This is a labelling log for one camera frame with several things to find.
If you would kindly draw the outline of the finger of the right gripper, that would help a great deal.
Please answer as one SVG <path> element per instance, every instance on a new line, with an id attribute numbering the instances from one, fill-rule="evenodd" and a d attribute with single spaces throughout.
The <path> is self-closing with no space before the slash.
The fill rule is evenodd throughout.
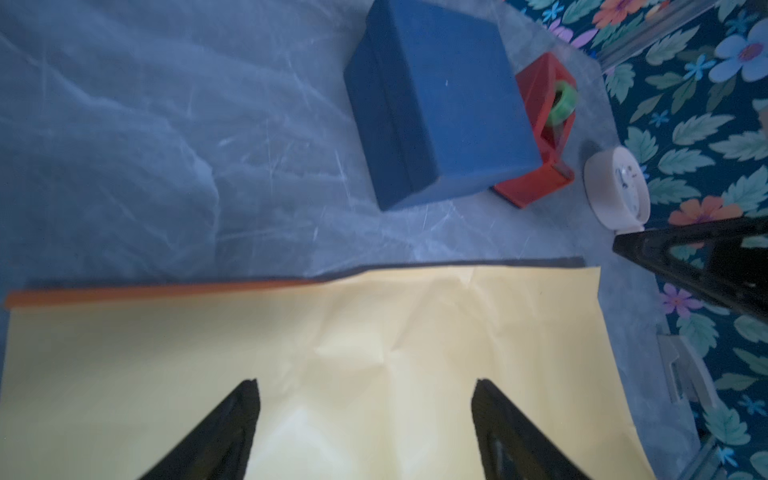
<path id="1" fill-rule="evenodd" d="M 701 244 L 701 266 L 673 256 Z M 767 219 L 734 218 L 619 234 L 612 250 L 699 299 L 767 321 Z"/>

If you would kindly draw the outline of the blue gift box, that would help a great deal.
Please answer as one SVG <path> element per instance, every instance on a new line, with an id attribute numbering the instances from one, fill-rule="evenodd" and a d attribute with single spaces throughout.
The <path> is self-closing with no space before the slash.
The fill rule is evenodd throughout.
<path id="1" fill-rule="evenodd" d="M 344 81 L 383 211 L 473 195 L 542 164 L 489 21 L 376 1 Z"/>

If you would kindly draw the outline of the yellow orange wrapping paper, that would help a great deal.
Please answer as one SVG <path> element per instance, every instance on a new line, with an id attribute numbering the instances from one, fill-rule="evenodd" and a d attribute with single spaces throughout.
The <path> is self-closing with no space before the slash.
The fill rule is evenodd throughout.
<path id="1" fill-rule="evenodd" d="M 1 386 L 5 479 L 134 479 L 240 382 L 250 479 L 479 479 L 492 381 L 594 479 L 650 479 L 596 268 L 378 270 L 285 288 L 27 294 Z"/>

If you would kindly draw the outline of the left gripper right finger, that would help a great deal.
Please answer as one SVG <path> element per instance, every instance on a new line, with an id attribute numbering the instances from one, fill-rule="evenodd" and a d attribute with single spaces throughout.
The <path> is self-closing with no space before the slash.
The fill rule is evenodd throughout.
<path id="1" fill-rule="evenodd" d="M 471 412 L 487 479 L 585 479 L 490 380 L 476 382 Z"/>

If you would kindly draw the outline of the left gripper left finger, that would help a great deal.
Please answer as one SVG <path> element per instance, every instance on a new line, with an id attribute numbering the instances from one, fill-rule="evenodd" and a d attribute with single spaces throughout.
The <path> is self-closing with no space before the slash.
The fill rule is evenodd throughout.
<path id="1" fill-rule="evenodd" d="M 257 381 L 242 381 L 141 479 L 243 480 L 260 410 Z"/>

